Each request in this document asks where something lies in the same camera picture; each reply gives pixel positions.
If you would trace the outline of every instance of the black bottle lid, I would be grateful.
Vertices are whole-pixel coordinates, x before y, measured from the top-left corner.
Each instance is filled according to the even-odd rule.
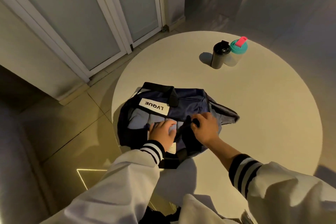
[[[229,42],[222,40],[221,42],[215,44],[215,46],[213,47],[213,50],[215,53],[219,55],[224,55],[224,54],[228,54],[231,51],[231,47],[230,47]]]

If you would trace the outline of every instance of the round table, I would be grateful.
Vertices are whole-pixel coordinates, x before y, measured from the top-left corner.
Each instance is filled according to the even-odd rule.
[[[206,64],[214,44],[238,38],[194,31],[172,35],[147,47],[119,78],[111,108],[114,126],[123,103],[144,82],[204,89],[217,103],[240,116],[236,124],[222,126],[222,140],[260,162],[274,161],[313,175],[322,148],[321,119],[312,94],[294,69],[252,41],[248,41],[248,51],[235,67],[223,65],[216,70]],[[161,172],[155,191],[177,205],[181,205],[184,193],[192,193],[227,218],[240,217],[248,208],[210,150],[176,170]]]

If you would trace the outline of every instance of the teal bottle lid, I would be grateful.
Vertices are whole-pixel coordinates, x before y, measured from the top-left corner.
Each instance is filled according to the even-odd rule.
[[[239,39],[231,42],[231,44],[230,44],[231,52],[233,52],[234,54],[244,54],[247,51],[247,48],[248,48],[247,42],[245,42],[241,47],[238,47],[237,45],[235,45],[235,43],[238,40]]]

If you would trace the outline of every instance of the water bottle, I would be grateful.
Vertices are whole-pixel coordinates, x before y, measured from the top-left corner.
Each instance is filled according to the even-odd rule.
[[[224,56],[230,52],[229,42],[221,41],[213,47],[211,67],[220,69],[223,65]]]
[[[247,51],[247,37],[242,36],[240,39],[234,40],[230,44],[231,52],[224,55],[223,62],[225,65],[233,67],[237,65],[243,54]]]

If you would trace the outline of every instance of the hand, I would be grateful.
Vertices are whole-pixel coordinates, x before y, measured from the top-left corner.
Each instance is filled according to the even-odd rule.
[[[162,121],[156,126],[152,123],[149,128],[149,140],[158,141],[165,151],[168,151],[176,136],[176,129],[171,130],[170,133],[168,132],[173,125],[176,125],[174,120]]]
[[[208,146],[211,141],[219,139],[217,119],[210,112],[194,114],[191,118],[199,121],[199,128],[191,123],[191,129],[201,144]]]

